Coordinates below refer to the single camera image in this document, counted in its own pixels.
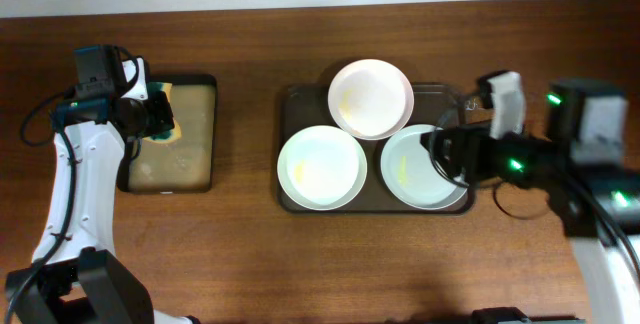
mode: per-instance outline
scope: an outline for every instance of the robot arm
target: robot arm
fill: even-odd
[[[120,51],[129,60],[122,61]],[[168,100],[162,92],[147,91],[146,63],[122,48],[87,47],[75,55],[79,84],[52,115],[59,132],[54,137],[56,177],[45,231],[33,266],[9,274],[7,297],[24,324],[197,323],[154,311],[144,286],[115,258],[113,243],[115,185],[125,144],[173,128]],[[60,233],[65,240],[47,256]],[[27,280],[32,283],[21,292]],[[77,285],[86,298],[70,303],[60,299]]]
[[[524,119],[517,100],[521,96],[508,93],[520,90],[519,76],[505,73],[511,72],[478,83],[485,107],[496,109],[490,125],[425,134],[423,146],[432,148],[430,154],[445,175],[463,175],[470,186],[499,177],[520,188],[547,191],[584,276],[594,323],[640,323],[640,283],[632,257],[640,248],[640,175],[622,167],[624,95],[593,80],[554,83],[546,133],[551,140],[541,140],[521,135],[518,121],[500,120]],[[504,83],[509,78],[513,82]],[[496,91],[499,85],[510,90]],[[620,242],[622,231],[630,244]]]

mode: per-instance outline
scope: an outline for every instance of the white ceramic bowl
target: white ceramic bowl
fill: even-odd
[[[336,124],[356,138],[380,140],[402,129],[413,112],[413,89],[395,66],[375,59],[342,68],[329,88]]]
[[[367,177],[367,158],[352,136],[332,126],[314,126],[292,136],[278,157],[278,180],[296,203],[332,210],[349,203]]]
[[[433,125],[412,125],[396,133],[382,149],[380,171],[387,188],[406,204],[425,210],[446,208],[466,192],[436,172],[420,136]]]

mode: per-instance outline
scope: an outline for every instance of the wooden surface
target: wooden surface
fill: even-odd
[[[533,0],[0,21],[0,274],[30,262],[49,207],[52,147],[18,139],[28,110],[75,81],[72,50],[114,43],[154,73],[211,73],[219,108],[213,190],[117,192],[117,254],[156,308],[213,322],[380,322],[517,306],[590,317],[581,274],[552,214],[519,222],[481,193],[463,217],[297,217],[274,201],[278,92],[328,85],[379,58],[412,81],[462,91],[489,71],[524,78],[529,126],[563,76],[624,87],[627,165],[640,167],[640,0]],[[517,207],[515,197],[526,203]],[[535,212],[545,196],[507,190]],[[4,311],[6,302],[0,301]]]

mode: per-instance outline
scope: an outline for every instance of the brown tray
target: brown tray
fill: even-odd
[[[314,125],[337,126],[331,118],[327,105],[328,87],[295,86],[284,93],[280,118],[280,145],[295,133]],[[428,83],[413,84],[414,107],[407,125],[432,124],[457,99],[454,92],[446,84]],[[445,127],[464,123],[464,111],[460,110],[452,116]],[[388,139],[357,139],[367,156],[367,178],[364,187],[348,204],[335,210],[315,211],[298,205],[277,184],[276,198],[280,205],[291,213],[308,214],[428,214],[428,215],[461,215],[473,206],[475,196],[467,191],[452,205],[440,210],[421,210],[411,207],[396,198],[387,188],[380,172],[380,155]]]

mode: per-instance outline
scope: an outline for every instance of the green led light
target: green led light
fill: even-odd
[[[562,99],[554,93],[547,94],[547,99],[554,105],[560,105],[560,103],[562,103]]]
[[[624,194],[622,194],[621,191],[615,191],[611,193],[613,196],[613,199],[615,201],[618,202],[618,204],[620,204],[620,206],[622,207],[628,207],[629,206],[629,199],[627,199],[627,197],[624,196]]]
[[[522,171],[522,169],[524,169],[524,165],[522,165],[519,161],[515,159],[509,160],[509,167],[512,170],[518,170],[518,171]]]

